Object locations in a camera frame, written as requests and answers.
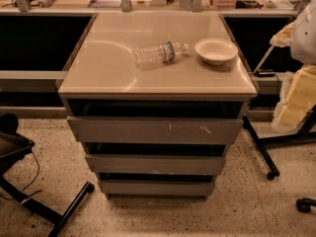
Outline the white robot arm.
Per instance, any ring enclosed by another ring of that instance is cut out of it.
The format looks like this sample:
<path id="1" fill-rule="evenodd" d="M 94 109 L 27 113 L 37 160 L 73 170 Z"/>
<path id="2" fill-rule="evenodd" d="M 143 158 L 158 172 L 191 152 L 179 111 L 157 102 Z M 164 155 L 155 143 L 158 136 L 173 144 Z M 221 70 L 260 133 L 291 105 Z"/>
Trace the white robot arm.
<path id="1" fill-rule="evenodd" d="M 291 57 L 302 63 L 295 73 L 285 73 L 273 119 L 276 131 L 294 130 L 316 105 L 316 0 L 273 35 L 270 44 L 289 46 Z"/>

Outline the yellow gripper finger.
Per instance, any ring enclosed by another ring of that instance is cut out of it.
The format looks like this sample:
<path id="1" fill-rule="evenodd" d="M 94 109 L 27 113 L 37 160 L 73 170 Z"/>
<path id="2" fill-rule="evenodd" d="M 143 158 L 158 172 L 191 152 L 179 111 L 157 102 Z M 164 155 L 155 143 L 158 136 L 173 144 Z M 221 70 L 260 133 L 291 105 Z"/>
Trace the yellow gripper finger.
<path id="1" fill-rule="evenodd" d="M 316 66 L 304 64 L 286 72 L 273 119 L 274 129 L 295 129 L 316 105 Z"/>
<path id="2" fill-rule="evenodd" d="M 291 46 L 291 35 L 293 30 L 293 23 L 283 27 L 270 39 L 270 44 L 277 47 Z"/>

